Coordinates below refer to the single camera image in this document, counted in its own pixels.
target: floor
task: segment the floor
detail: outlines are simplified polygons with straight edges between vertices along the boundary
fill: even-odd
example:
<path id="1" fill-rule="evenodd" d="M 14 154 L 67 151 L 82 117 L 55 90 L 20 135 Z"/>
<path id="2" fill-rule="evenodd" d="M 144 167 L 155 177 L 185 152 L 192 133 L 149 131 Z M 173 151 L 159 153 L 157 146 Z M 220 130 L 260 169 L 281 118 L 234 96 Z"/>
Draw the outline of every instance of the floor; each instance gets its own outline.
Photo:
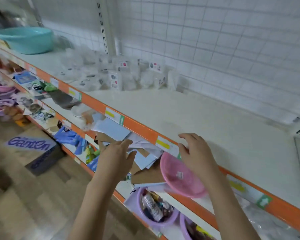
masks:
<path id="1" fill-rule="evenodd" d="M 2 147 L 22 131 L 13 122 L 0 121 L 0 165 L 13 180 L 13 185 L 0 194 L 0 240 L 66 239 L 91 176 L 68 156 L 46 173 L 33 176 Z M 112 197 L 103 239 L 157 237 Z"/>

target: right hand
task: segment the right hand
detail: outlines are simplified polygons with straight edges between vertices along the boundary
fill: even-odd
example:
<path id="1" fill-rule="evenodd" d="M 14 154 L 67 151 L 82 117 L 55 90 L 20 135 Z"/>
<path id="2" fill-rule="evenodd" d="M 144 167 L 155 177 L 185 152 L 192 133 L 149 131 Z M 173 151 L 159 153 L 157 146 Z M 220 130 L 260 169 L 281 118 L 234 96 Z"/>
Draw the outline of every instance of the right hand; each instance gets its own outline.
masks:
<path id="1" fill-rule="evenodd" d="M 181 143 L 178 146 L 181 160 L 192 172 L 200 178 L 206 178 L 216 170 L 219 171 L 210 147 L 201 136 L 196 133 L 183 133 L 179 134 L 179 137 L 188 143 L 189 149 Z"/>

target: white wire grid panel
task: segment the white wire grid panel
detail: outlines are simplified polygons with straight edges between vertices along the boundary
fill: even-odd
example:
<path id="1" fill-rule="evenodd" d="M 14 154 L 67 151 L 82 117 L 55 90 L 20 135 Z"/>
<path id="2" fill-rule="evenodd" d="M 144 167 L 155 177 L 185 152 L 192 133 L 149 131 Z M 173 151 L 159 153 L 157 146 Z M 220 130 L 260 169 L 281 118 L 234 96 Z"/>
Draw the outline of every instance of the white wire grid panel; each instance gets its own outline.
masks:
<path id="1" fill-rule="evenodd" d="M 87 45 L 104 52 L 98 0 L 32 0 L 44 27 L 53 30 L 64 47 Z"/>
<path id="2" fill-rule="evenodd" d="M 111 0 L 108 9 L 117 54 L 165 60 L 188 89 L 263 117 L 300 115 L 300 0 Z"/>

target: green label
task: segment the green label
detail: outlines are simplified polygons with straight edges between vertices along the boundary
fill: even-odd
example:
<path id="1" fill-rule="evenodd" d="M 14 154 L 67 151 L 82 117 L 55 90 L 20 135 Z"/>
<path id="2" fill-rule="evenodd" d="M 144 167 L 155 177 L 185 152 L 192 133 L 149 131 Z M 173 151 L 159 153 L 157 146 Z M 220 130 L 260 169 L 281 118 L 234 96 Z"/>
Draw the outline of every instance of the green label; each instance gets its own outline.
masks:
<path id="1" fill-rule="evenodd" d="M 264 209 L 268 206 L 268 204 L 272 201 L 272 198 L 266 194 L 264 194 L 257 202 L 256 206 Z"/>
<path id="2" fill-rule="evenodd" d="M 120 116 L 119 124 L 124 125 L 124 116 L 123 115 Z"/>

